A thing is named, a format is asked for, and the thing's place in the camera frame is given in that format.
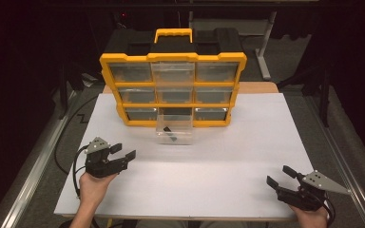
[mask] white table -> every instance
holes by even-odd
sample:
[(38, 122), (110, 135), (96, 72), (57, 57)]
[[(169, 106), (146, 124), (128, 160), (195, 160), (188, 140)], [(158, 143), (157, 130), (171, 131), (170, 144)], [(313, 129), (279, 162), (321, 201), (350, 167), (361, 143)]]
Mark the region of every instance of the white table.
[[(282, 94), (240, 94), (227, 127), (194, 128), (192, 145), (157, 144), (155, 129), (127, 127), (112, 94), (97, 100), (81, 146), (100, 136), (137, 157), (109, 186), (96, 216), (119, 219), (293, 220), (266, 184), (296, 190), (283, 165), (313, 170)], [(77, 167), (85, 163), (82, 153)], [(67, 177), (54, 213), (73, 216), (79, 200)]]

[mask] desk in background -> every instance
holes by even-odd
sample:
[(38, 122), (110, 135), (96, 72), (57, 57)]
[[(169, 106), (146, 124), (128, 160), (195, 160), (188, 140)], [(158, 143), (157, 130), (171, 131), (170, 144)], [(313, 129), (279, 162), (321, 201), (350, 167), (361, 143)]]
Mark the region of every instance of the desk in background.
[[(274, 84), (261, 83), (276, 89)], [(96, 136), (137, 157), (109, 186), (96, 216), (118, 219), (292, 220), (295, 215), (266, 184), (274, 177), (282, 186), (298, 183), (281, 169), (289, 165), (307, 173), (307, 157), (287, 103), (280, 93), (252, 92), (240, 83), (240, 95), (227, 127), (194, 128), (192, 145), (157, 144), (155, 129), (128, 127), (118, 117), (112, 94), (101, 94), (81, 145)], [(77, 166), (86, 156), (81, 154)], [(71, 175), (55, 214), (73, 216), (79, 205)]]

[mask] storage organizer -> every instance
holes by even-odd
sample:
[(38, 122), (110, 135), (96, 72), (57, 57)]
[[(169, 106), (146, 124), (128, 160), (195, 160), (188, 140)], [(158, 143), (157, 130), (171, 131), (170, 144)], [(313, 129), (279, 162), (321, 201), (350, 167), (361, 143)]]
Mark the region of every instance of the storage organizer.
[(120, 29), (100, 63), (126, 125), (190, 143), (193, 126), (229, 125), (246, 56), (234, 28)]

